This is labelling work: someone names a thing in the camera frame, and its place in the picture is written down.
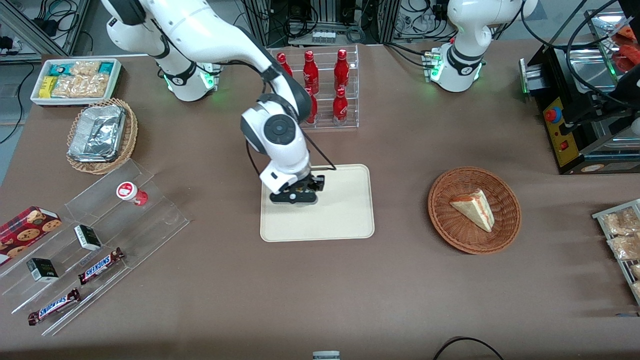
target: acrylic display stand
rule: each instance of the acrylic display stand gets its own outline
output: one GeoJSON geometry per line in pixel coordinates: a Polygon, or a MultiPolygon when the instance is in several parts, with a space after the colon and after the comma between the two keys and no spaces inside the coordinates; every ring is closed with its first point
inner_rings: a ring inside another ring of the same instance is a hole
{"type": "MultiPolygon", "coordinates": [[[[614,208],[611,209],[607,209],[605,211],[601,211],[599,213],[593,214],[591,217],[593,217],[594,219],[598,220],[598,223],[600,224],[600,227],[602,228],[602,232],[604,233],[604,235],[606,236],[607,240],[611,240],[613,238],[616,237],[616,235],[613,235],[609,232],[607,226],[604,224],[603,221],[603,216],[607,215],[607,214],[611,214],[611,213],[615,213],[627,208],[633,208],[633,210],[636,213],[636,216],[638,218],[640,218],[640,199],[638,200],[634,200],[631,202],[627,202],[625,204],[616,206],[614,208]]],[[[632,265],[638,264],[638,260],[620,260],[617,259],[618,264],[620,265],[620,268],[622,269],[622,274],[625,276],[625,279],[627,280],[627,283],[629,284],[629,287],[631,287],[631,284],[633,284],[634,282],[640,280],[640,279],[636,279],[636,277],[634,276],[634,274],[631,272],[630,267],[632,265]]],[[[638,303],[638,305],[640,305],[640,297],[638,296],[638,294],[636,294],[635,291],[633,291],[633,289],[631,289],[631,293],[634,295],[634,298],[636,299],[636,302],[638,303]]]]}
{"type": "MultiPolygon", "coordinates": [[[[271,55],[275,58],[278,53],[287,55],[287,63],[293,71],[293,78],[304,86],[305,80],[302,74],[302,68],[305,66],[305,55],[300,49],[274,49],[270,50],[271,55]]],[[[326,46],[314,48],[314,58],[318,65],[320,77],[320,91],[316,94],[318,103],[318,116],[315,125],[307,124],[305,121],[300,123],[300,127],[304,130],[324,129],[324,130],[354,130],[360,125],[360,108],[358,90],[358,47],[351,46],[326,46]],[[335,88],[333,87],[333,68],[338,58],[338,50],[346,49],[347,62],[349,63],[349,84],[346,88],[346,98],[349,106],[347,108],[347,121],[343,126],[337,126],[333,123],[333,100],[335,99],[335,88]]]]}
{"type": "Polygon", "coordinates": [[[151,178],[152,174],[129,159],[66,203],[58,211],[63,224],[57,230],[0,268],[1,301],[11,307],[13,314],[24,318],[25,328],[29,327],[27,317],[31,312],[39,311],[77,288],[80,303],[65,306],[34,326],[42,335],[56,334],[189,224],[151,178]],[[135,206],[116,196],[117,186],[124,181],[132,181],[147,192],[148,201],[144,206],[135,206]],[[74,232],[78,224],[94,229],[102,243],[100,250],[91,252],[80,246],[74,232]],[[125,257],[87,284],[80,285],[78,275],[117,247],[125,257]],[[60,278],[48,284],[34,281],[26,265],[30,258],[50,259],[60,278]]]}

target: wicker tray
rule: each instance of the wicker tray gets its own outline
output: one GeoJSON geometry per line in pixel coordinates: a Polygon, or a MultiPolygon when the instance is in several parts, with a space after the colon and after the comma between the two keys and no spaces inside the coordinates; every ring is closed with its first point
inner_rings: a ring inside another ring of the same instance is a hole
{"type": "Polygon", "coordinates": [[[459,167],[440,175],[431,186],[429,217],[440,235],[469,254],[493,254],[509,246],[520,231],[520,204],[511,188],[491,172],[477,167],[459,167]],[[493,211],[490,233],[480,229],[449,204],[451,198],[482,189],[493,211]]]}
{"type": "MultiPolygon", "coordinates": [[[[133,113],[126,102],[120,99],[109,99],[106,101],[97,102],[95,104],[92,104],[90,107],[107,105],[118,105],[123,107],[127,111],[124,134],[122,137],[122,143],[120,144],[120,155],[115,161],[111,163],[81,163],[67,156],[67,160],[76,170],[88,172],[94,175],[104,175],[109,171],[124,164],[124,162],[127,161],[133,153],[133,148],[136,146],[136,136],[138,135],[138,120],[136,119],[136,114],[133,113]]],[[[69,135],[67,136],[67,146],[71,145],[71,140],[73,140],[74,138],[74,134],[76,133],[76,126],[78,125],[78,120],[80,119],[80,114],[82,114],[82,112],[80,112],[76,116],[74,124],[71,125],[71,131],[69,131],[69,135]]]]}

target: acrylic bottle rack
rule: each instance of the acrylic bottle rack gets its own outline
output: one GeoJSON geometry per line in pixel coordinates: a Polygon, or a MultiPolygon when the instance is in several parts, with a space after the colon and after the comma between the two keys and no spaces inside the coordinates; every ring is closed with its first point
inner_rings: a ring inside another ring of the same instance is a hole
{"type": "MultiPolygon", "coordinates": [[[[355,45],[326,46],[315,47],[312,50],[314,52],[314,59],[318,65],[320,77],[320,90],[318,94],[316,94],[318,103],[317,122],[315,125],[310,125],[303,121],[300,123],[300,127],[304,130],[356,129],[360,125],[360,91],[358,89],[358,68],[360,64],[358,60],[358,47],[355,45]],[[339,49],[346,49],[347,62],[349,63],[349,84],[345,89],[345,96],[349,106],[347,107],[347,121],[343,126],[337,126],[333,123],[333,100],[335,98],[335,88],[333,87],[333,68],[337,61],[339,49]]],[[[276,54],[284,53],[287,56],[287,63],[293,71],[293,78],[300,84],[305,84],[302,74],[302,68],[305,66],[305,54],[301,49],[273,49],[270,50],[270,52],[274,58],[276,57],[276,54]]]]}

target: robotic arm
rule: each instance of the robotic arm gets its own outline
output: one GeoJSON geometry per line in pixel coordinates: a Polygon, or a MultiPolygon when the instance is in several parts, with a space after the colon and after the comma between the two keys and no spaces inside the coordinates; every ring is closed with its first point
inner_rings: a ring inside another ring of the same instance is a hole
{"type": "Polygon", "coordinates": [[[453,44],[432,50],[430,78],[443,89],[462,92],[471,87],[480,71],[484,53],[492,41],[488,25],[509,22],[522,12],[531,15],[538,0],[451,0],[449,20],[458,28],[453,44]]]}
{"type": "Polygon", "coordinates": [[[245,63],[273,89],[242,114],[241,130],[251,146],[271,158],[260,174],[273,202],[314,203],[324,176],[310,173],[309,152],[298,124],[309,116],[311,100],[277,61],[242,28],[226,23],[203,0],[102,0],[114,17],[112,41],[156,59],[179,99],[193,101],[208,89],[203,63],[245,63]]]}

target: red bottle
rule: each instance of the red bottle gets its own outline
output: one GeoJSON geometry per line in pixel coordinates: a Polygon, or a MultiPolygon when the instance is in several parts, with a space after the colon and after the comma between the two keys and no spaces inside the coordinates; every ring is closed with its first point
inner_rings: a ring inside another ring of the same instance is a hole
{"type": "Polygon", "coordinates": [[[309,114],[309,118],[307,119],[307,124],[315,125],[318,118],[318,101],[313,94],[311,88],[305,88],[309,96],[311,96],[311,114],[309,114]]]}
{"type": "Polygon", "coordinates": [[[335,77],[333,87],[336,91],[340,87],[347,88],[349,84],[349,63],[347,62],[347,51],[345,49],[338,50],[338,61],[336,61],[333,68],[333,75],[335,77]]]}
{"type": "Polygon", "coordinates": [[[335,92],[333,100],[333,123],[342,126],[347,122],[347,106],[349,103],[344,97],[344,88],[339,88],[335,92]]]}
{"type": "Polygon", "coordinates": [[[284,53],[278,53],[276,55],[276,60],[278,60],[278,63],[284,68],[286,72],[289,73],[289,75],[293,76],[293,71],[287,63],[287,56],[284,53]]]}
{"type": "Polygon", "coordinates": [[[302,69],[302,73],[305,77],[305,88],[310,87],[314,94],[320,91],[320,79],[318,75],[318,65],[314,60],[314,52],[311,50],[305,51],[305,67],[302,69]]]}

